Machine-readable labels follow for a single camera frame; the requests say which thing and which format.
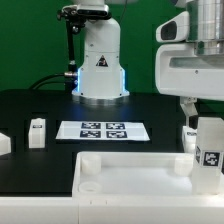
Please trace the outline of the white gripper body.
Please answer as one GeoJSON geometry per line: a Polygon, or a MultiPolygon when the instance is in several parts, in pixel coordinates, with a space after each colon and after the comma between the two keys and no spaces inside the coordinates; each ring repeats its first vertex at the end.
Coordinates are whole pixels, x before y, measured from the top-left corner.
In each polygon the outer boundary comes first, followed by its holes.
{"type": "Polygon", "coordinates": [[[193,44],[165,44],[156,53],[161,94],[224,101],[224,56],[196,56],[193,44]]]}

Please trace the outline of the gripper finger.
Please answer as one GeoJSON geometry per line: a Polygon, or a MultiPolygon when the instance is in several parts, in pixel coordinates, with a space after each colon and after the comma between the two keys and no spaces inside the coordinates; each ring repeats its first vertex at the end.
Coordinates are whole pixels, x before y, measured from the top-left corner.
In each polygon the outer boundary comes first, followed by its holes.
{"type": "Polygon", "coordinates": [[[195,107],[197,102],[196,98],[193,97],[181,97],[180,106],[186,117],[186,125],[190,128],[196,128],[198,122],[198,112],[195,107]]]}

